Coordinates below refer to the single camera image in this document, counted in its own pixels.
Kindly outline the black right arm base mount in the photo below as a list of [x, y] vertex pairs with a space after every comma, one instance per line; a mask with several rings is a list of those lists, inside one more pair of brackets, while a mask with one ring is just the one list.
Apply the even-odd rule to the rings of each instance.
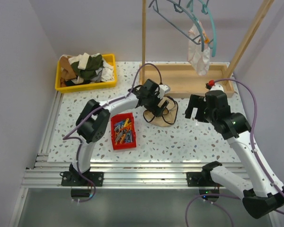
[[204, 165], [200, 172], [187, 172], [186, 182], [188, 187], [220, 186], [218, 183], [213, 181], [210, 175], [210, 172], [218, 166], [222, 166], [222, 163], [214, 161]]

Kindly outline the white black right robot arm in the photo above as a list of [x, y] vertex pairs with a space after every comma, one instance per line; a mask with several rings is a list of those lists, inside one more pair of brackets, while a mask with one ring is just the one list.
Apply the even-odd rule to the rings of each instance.
[[249, 180], [232, 173], [222, 163], [213, 161], [202, 167], [197, 178], [188, 173], [198, 186], [224, 186], [237, 197], [250, 216], [259, 219], [284, 205], [284, 184], [274, 174], [256, 142], [252, 142], [251, 126], [241, 113], [231, 112], [227, 95], [211, 90], [205, 96], [191, 95], [185, 117], [190, 118], [196, 108], [195, 119], [211, 123], [235, 151], [245, 167]]

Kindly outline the white pink-trimmed underwear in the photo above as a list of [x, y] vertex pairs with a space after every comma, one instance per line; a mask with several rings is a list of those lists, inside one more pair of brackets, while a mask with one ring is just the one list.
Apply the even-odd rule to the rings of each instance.
[[[205, 32], [202, 23], [199, 21], [202, 33]], [[210, 65], [210, 47], [204, 43], [204, 50], [202, 51], [201, 37], [196, 38], [195, 44], [188, 41], [187, 61], [192, 65], [199, 76], [205, 76], [208, 73]]]

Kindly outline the beige underwear black trim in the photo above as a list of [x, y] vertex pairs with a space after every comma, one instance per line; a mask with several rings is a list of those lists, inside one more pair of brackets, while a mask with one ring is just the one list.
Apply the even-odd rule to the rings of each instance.
[[174, 125], [178, 114], [178, 103], [173, 98], [166, 96], [160, 102], [159, 106], [162, 106], [164, 101], [168, 101], [167, 107], [163, 111], [163, 115], [155, 117], [150, 111], [145, 110], [143, 112], [143, 118], [147, 123], [150, 123], [159, 127], [169, 127]]

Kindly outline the teal clothes hanger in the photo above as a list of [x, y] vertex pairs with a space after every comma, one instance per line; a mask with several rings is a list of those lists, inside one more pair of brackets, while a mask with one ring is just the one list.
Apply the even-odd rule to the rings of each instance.
[[[198, 0], [197, 2], [199, 2], [202, 7], [201, 7], [201, 13], [208, 16], [209, 17], [209, 21], [210, 21], [210, 25], [211, 25], [211, 30], [212, 30], [212, 37], [208, 37], [210, 42], [208, 43], [208, 46], [211, 49], [211, 53], [212, 53], [212, 57], [216, 56], [216, 51], [217, 51], [217, 34], [216, 34], [216, 27], [215, 27], [215, 23], [214, 23], [214, 19], [212, 16], [211, 11], [209, 10], [208, 4], [209, 1], [206, 0]], [[202, 42], [202, 51], [204, 50], [204, 38], [203, 38], [203, 34], [202, 34], [202, 29], [199, 25], [199, 19], [197, 18], [197, 16], [194, 14], [194, 1], [190, 0], [186, 6], [186, 8], [190, 11], [189, 15], [190, 15], [190, 19], [193, 22], [193, 25], [196, 27], [196, 35], [193, 35], [193, 37], [189, 37], [189, 35], [187, 35], [187, 38], [194, 42], [195, 44], [198, 45], [198, 43], [195, 42], [196, 38], [201, 37], [201, 42]]]

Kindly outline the orange clothespin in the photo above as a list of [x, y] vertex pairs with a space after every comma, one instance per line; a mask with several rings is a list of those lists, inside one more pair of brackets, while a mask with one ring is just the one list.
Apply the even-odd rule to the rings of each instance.
[[208, 44], [210, 42], [210, 40], [209, 40], [209, 38], [208, 38], [208, 36], [206, 35], [205, 32], [203, 32], [203, 38], [204, 38], [204, 43], [205, 44]]

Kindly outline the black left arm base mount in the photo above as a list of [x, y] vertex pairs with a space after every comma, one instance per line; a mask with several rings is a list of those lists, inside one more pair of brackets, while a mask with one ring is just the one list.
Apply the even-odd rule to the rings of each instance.
[[91, 172], [88, 169], [81, 175], [71, 164], [68, 171], [60, 172], [62, 186], [102, 186], [104, 180], [103, 172]]

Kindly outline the grey-blue clothes hanger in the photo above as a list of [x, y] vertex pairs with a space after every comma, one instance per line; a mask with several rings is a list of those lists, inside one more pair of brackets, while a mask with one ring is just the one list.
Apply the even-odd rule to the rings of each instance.
[[[198, 19], [192, 15], [180, 0], [151, 0], [148, 8], [154, 10], [160, 17], [184, 35], [189, 41], [205, 50], [205, 36]], [[196, 35], [189, 35], [185, 26], [195, 26]]]

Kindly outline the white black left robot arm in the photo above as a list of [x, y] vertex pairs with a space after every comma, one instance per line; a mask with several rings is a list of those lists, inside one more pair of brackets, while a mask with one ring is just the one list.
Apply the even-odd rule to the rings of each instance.
[[80, 186], [88, 182], [87, 172], [94, 146], [104, 136], [111, 117], [140, 106], [160, 117], [168, 101], [161, 105], [160, 102], [169, 91], [169, 86], [148, 79], [143, 85], [132, 87], [127, 94], [117, 98], [101, 102], [89, 100], [76, 121], [76, 127], [63, 137], [63, 140], [79, 140], [80, 143], [69, 167], [72, 180]]

